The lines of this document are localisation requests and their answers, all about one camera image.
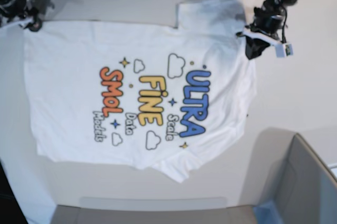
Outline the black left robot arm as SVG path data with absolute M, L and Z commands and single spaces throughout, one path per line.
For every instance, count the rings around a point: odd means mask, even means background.
M 253 22 L 245 25 L 237 37 L 245 37 L 245 55 L 253 60 L 262 55 L 268 47 L 274 47 L 276 56 L 283 58 L 294 54 L 292 44 L 285 37 L 287 8 L 298 0 L 264 0 L 261 7 L 255 7 Z

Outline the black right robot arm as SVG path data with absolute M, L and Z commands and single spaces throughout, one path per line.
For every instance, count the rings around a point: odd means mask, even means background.
M 22 29 L 38 32 L 42 26 L 39 10 L 33 0 L 1 0 L 1 29 L 18 25 Z

